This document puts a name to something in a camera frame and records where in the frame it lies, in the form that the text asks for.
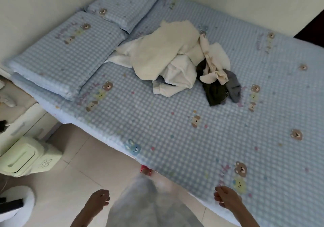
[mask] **bed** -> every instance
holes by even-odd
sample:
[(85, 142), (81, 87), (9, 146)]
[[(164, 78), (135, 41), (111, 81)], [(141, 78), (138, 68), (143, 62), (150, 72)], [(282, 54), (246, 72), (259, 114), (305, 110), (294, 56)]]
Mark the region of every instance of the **bed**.
[(322, 226), (324, 49), (189, 0), (158, 0), (125, 42), (162, 20), (190, 20), (221, 44), (242, 85), (239, 103), (210, 107), (198, 81), (171, 98), (154, 95), (152, 82), (110, 62), (75, 101), (19, 74), (12, 81), (60, 122), (132, 156), (232, 223), (213, 199), (216, 185), (235, 189), (261, 226)]

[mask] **person's leg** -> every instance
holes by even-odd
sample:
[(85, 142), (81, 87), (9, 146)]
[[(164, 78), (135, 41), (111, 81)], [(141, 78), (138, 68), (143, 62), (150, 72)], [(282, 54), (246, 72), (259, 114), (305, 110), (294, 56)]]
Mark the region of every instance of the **person's leg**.
[(147, 175), (147, 176), (151, 176), (152, 174), (152, 169), (148, 168), (145, 165), (141, 165), (141, 173)]

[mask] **red slipper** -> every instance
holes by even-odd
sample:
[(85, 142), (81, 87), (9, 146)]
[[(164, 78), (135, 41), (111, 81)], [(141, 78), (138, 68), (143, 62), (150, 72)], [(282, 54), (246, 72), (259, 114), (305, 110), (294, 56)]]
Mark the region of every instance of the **red slipper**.
[[(141, 170), (140, 172), (142, 172), (144, 169), (149, 169), (147, 166), (144, 166), (144, 165), (141, 165)], [(150, 173), (149, 173), (149, 176), (151, 176), (152, 174), (152, 169), (149, 169), (150, 170)]]

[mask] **pillow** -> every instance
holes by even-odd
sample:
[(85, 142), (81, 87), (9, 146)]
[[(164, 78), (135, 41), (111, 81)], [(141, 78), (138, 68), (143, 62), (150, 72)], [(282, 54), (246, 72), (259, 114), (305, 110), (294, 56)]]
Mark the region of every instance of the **pillow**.
[(115, 22), (128, 33), (148, 13), (157, 0), (97, 0), (90, 4), (87, 12), (100, 15)]
[(73, 101), (84, 83), (126, 38), (114, 23), (80, 11), (8, 65), (38, 86)]

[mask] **drawer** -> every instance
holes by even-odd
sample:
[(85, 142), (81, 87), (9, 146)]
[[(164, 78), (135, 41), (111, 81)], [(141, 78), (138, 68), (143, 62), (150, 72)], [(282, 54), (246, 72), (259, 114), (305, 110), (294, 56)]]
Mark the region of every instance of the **drawer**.
[(17, 142), (31, 127), (46, 114), (39, 103), (31, 106), (23, 115), (0, 134), (0, 156)]
[(54, 116), (46, 113), (25, 135), (43, 139), (57, 123), (59, 123), (59, 121), (54, 118)]

